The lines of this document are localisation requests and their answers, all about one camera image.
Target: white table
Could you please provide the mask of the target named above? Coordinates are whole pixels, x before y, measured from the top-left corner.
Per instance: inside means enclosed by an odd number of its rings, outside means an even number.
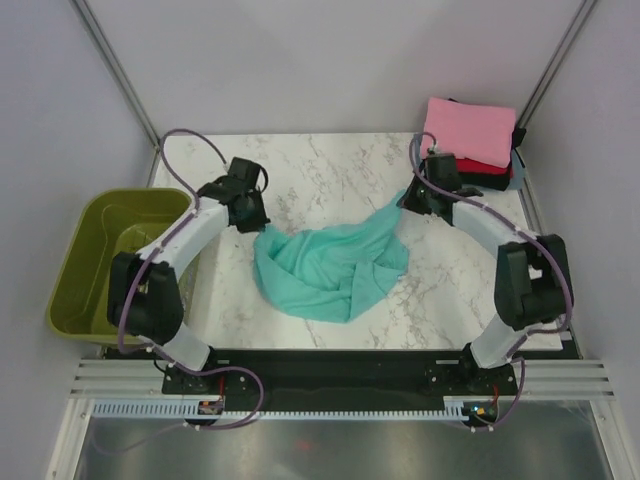
[[[410,134],[211,136],[227,159],[244,157],[269,172],[264,194],[272,223],[287,233],[360,222],[412,178]],[[167,141],[175,170],[196,189],[224,174],[214,152],[193,137]],[[156,187],[178,187],[163,165]],[[485,200],[526,226],[517,192]],[[495,313],[495,260],[441,219],[405,212],[397,229],[410,251],[409,270],[388,297],[351,323],[285,315],[271,307],[252,277],[255,234],[229,228],[200,257],[187,323],[217,348],[460,349]],[[557,335],[525,349],[560,349]]]

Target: red cloth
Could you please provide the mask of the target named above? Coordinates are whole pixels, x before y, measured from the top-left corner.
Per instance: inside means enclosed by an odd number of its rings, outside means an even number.
[[[460,173],[484,173],[487,175],[506,175],[508,173],[509,177],[513,177],[513,169],[510,168],[510,165],[500,168],[470,158],[456,158],[456,165]]]

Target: reflective floor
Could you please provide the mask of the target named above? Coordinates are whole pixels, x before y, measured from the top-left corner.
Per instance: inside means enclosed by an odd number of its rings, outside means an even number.
[[[94,420],[120,448],[166,421]],[[522,403],[494,433],[435,422],[262,421],[238,430],[179,428],[116,457],[85,445],[76,478],[610,479],[588,404]]]

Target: crumpled fabric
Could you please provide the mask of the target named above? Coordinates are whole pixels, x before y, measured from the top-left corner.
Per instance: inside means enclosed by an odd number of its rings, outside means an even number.
[[[386,297],[409,264],[409,251],[394,234],[402,193],[357,225],[293,236],[267,226],[253,245],[264,298],[289,315],[346,323]]]

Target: laundry basket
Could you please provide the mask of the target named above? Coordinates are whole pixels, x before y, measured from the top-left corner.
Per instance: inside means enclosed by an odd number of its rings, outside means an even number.
[[[170,188],[118,189],[102,193],[84,209],[47,308],[53,330],[101,345],[117,343],[107,321],[109,270],[113,257],[136,252],[158,238],[190,204]],[[197,257],[180,278],[185,314],[191,304]],[[125,343],[138,343],[125,337]]]

